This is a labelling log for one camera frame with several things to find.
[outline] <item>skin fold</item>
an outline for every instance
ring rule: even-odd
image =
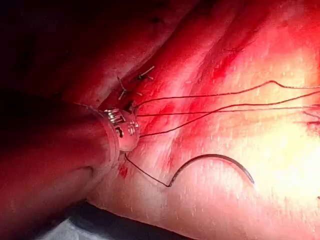
[[[8,37],[2,39],[10,43],[16,36],[20,41],[13,45],[33,46],[25,59],[20,48],[11,50],[16,58],[5,63],[6,69],[15,69],[14,74],[7,71],[11,87],[104,110],[131,100],[139,104],[161,97],[237,92],[269,80],[297,87],[320,85],[318,1],[108,4],[97,1],[92,7],[87,2],[73,8],[64,3],[57,10],[60,14],[52,10],[46,18],[34,6],[24,5],[20,20],[4,30]],[[35,16],[43,23],[30,20]],[[137,79],[151,66],[148,75],[153,79]],[[119,100],[123,89],[117,77],[126,89],[142,95],[128,93]],[[154,101],[139,107],[137,114],[267,104],[314,91],[268,84],[236,95]],[[319,104],[319,94],[273,107],[313,104]],[[88,201],[193,239],[320,239],[319,112],[215,113],[175,131],[142,137],[127,154],[165,183],[191,158],[226,155],[250,172],[255,185],[233,164],[205,158],[185,168],[167,188],[122,155]],[[199,116],[146,116],[138,122],[146,135]]]

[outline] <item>blood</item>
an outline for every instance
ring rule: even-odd
[[[119,166],[118,171],[119,171],[119,175],[125,179],[128,174],[128,168],[125,166],[125,164],[122,164],[121,166]]]

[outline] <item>plastic device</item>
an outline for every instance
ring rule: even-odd
[[[133,113],[0,90],[0,236],[27,239],[85,200],[139,140]]]

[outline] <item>red-lit skin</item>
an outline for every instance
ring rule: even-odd
[[[227,0],[195,8],[194,1],[183,11],[178,9],[184,0],[173,2],[157,10],[147,4],[142,11],[151,18],[157,12],[164,23],[142,17],[143,2],[131,15],[121,12],[133,6],[119,8],[118,14],[106,10],[88,27],[95,34],[84,34],[73,47],[76,54],[50,74],[46,90],[38,70],[26,78],[29,89],[44,95],[60,89],[66,101],[104,109],[121,94],[117,76],[128,89],[143,94],[127,95],[119,106],[130,99],[140,103],[158,97],[235,92],[268,80],[289,86],[320,84],[318,1]],[[117,24],[115,20],[102,29],[114,16],[131,21]],[[117,37],[107,41],[114,29]],[[79,57],[82,51],[92,54]],[[34,69],[44,59],[45,54]],[[129,82],[153,65],[149,75],[154,80]],[[209,111],[236,103],[277,102],[309,92],[268,85],[242,95],[153,102],[139,113]],[[316,95],[282,107],[317,103]],[[142,134],[148,134],[193,118],[141,117],[139,123]],[[89,201],[195,239],[320,239],[320,142],[317,129],[306,124],[316,120],[301,110],[214,114],[179,130],[142,138],[128,155],[167,183],[192,157],[227,155],[250,171],[255,187],[237,168],[219,159],[189,166],[172,188],[156,184],[122,160]]]

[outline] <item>metal clip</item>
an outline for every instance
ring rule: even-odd
[[[118,108],[103,111],[114,126],[119,140],[120,151],[131,152],[138,144],[140,127],[132,112]]]

